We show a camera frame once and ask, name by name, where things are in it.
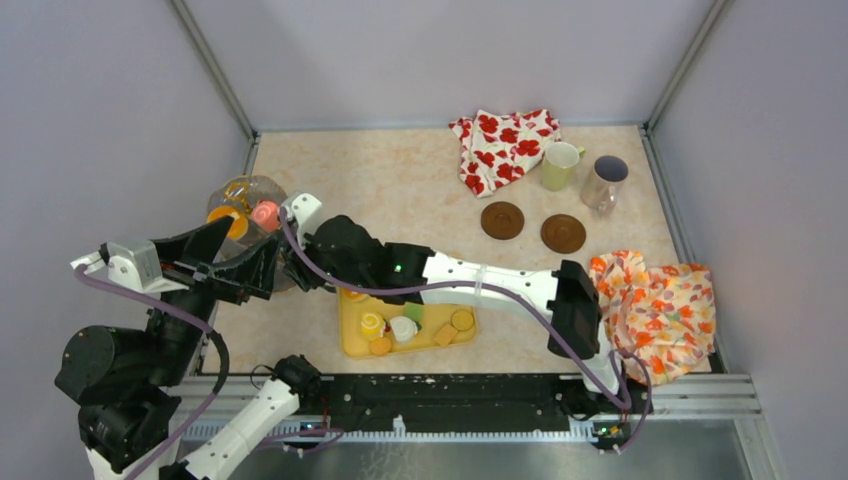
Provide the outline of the three-tier glass dessert stand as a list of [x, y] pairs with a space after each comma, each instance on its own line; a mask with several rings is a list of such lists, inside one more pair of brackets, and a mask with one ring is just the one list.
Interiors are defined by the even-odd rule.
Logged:
[[233, 219], [218, 257], [233, 259], [277, 231], [281, 226], [279, 205], [287, 197], [276, 181], [263, 175], [238, 176], [215, 190], [206, 204], [207, 221], [224, 216]]

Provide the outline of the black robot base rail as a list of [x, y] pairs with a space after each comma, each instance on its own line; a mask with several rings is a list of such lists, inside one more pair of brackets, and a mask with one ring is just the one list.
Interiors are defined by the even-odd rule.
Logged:
[[386, 432], [401, 418], [412, 433], [528, 433], [621, 410], [575, 375], [338, 374], [297, 413], [347, 432]]

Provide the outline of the green macaron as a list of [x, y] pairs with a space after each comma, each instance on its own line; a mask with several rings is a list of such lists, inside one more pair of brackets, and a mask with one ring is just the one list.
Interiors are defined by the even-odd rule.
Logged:
[[407, 303], [403, 307], [402, 314], [416, 323], [420, 323], [424, 316], [422, 305]]

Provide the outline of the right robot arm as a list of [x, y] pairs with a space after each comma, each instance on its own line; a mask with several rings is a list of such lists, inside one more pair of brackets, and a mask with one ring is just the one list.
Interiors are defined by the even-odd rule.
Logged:
[[623, 376], [627, 355], [604, 331], [598, 292], [579, 264], [564, 260], [554, 270], [536, 271], [491, 267], [426, 246], [381, 243], [344, 215], [309, 230], [288, 213], [281, 230], [286, 264], [305, 290], [333, 286], [392, 305], [474, 306], [527, 316], [547, 331], [552, 353], [577, 365], [594, 409], [633, 408]]

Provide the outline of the pink swirl roll cake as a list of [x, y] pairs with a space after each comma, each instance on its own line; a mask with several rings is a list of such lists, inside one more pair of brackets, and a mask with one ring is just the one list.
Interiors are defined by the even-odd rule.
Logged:
[[259, 201], [252, 209], [250, 219], [263, 231], [273, 232], [281, 224], [279, 205], [271, 200]]

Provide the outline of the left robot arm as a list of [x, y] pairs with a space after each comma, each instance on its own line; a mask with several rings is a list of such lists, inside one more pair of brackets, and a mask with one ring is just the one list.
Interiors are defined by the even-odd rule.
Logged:
[[217, 349], [219, 393], [230, 357], [210, 325], [219, 302], [268, 298], [282, 235], [270, 234], [229, 260], [218, 252], [231, 227], [214, 220], [160, 240], [110, 241], [76, 259], [82, 283], [148, 308], [144, 329], [92, 325], [68, 341], [56, 387], [79, 408], [80, 436], [99, 479], [226, 479], [285, 418], [319, 404], [321, 375], [303, 356], [277, 362], [249, 403], [211, 440], [177, 459], [184, 426], [172, 427], [180, 398], [169, 394], [203, 340]]

